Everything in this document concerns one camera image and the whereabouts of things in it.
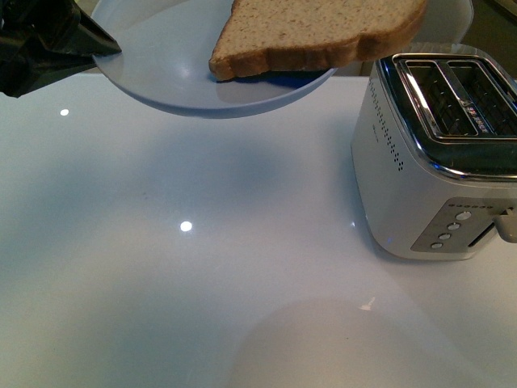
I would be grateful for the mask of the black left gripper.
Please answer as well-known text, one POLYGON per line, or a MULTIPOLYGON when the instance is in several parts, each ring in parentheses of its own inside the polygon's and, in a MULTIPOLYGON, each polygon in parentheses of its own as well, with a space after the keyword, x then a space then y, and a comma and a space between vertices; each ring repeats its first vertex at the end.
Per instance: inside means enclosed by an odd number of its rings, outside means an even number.
POLYGON ((20 97, 121 52, 75 1, 1 2, 1 92, 20 97))

